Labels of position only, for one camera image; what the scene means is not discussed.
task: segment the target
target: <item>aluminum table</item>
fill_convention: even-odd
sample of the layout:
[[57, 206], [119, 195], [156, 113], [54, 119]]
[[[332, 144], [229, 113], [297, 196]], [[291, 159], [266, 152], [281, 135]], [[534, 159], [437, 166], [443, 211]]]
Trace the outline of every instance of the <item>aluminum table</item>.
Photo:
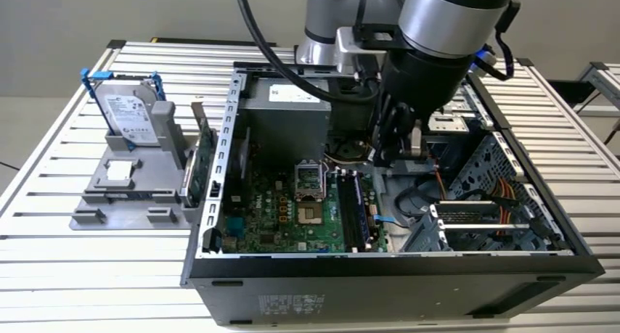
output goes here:
[[[292, 49], [276, 50], [295, 61]], [[249, 46], [127, 42], [106, 50], [94, 70], [158, 71], [177, 121], [196, 133], [192, 102], [205, 103], [213, 127], [222, 123], [233, 61], [264, 58]], [[106, 150], [105, 119], [81, 87], [0, 197], [0, 331], [620, 331], [620, 163], [534, 66], [518, 64], [515, 79], [484, 84], [607, 269], [590, 284], [510, 321], [217, 326], [197, 292], [178, 287], [189, 231], [69, 227]]]

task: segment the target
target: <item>power supply label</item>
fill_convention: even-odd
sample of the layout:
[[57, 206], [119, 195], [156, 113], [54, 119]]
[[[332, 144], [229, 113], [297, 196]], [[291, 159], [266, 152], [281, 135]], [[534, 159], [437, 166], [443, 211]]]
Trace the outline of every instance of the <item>power supply label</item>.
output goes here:
[[157, 144], [154, 125], [144, 100], [136, 96], [107, 95], [106, 102], [123, 138], [137, 145]]
[[321, 100], [296, 85], [273, 84], [270, 86], [270, 102], [320, 103]]
[[325, 295], [260, 295], [262, 315], [312, 315], [321, 313]]

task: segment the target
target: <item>motherboard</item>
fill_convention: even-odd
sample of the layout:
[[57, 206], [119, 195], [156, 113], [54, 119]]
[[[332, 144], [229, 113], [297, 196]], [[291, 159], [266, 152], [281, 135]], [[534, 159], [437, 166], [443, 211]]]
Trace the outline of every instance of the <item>motherboard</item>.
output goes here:
[[246, 203], [226, 216], [225, 252], [387, 251], [371, 176], [303, 162], [250, 181]]

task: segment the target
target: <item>case label sticker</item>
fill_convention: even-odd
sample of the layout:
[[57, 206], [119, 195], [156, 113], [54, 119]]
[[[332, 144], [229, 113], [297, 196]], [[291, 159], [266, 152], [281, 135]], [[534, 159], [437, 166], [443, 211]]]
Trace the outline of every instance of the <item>case label sticker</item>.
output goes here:
[[321, 313], [327, 295], [260, 295], [262, 315], [312, 315]]
[[136, 144], [157, 144], [154, 125], [145, 102], [136, 96], [107, 95], [107, 108], [121, 135]]

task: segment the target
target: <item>blue cable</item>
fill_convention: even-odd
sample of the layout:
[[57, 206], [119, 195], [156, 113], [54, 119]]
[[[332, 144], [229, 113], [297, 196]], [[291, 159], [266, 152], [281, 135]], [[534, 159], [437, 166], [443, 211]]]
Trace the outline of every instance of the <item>blue cable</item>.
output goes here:
[[376, 222], [392, 223], [404, 229], [409, 229], [409, 226], [404, 226], [399, 224], [399, 221], [395, 217], [385, 217], [384, 215], [375, 215], [373, 219], [376, 220]]

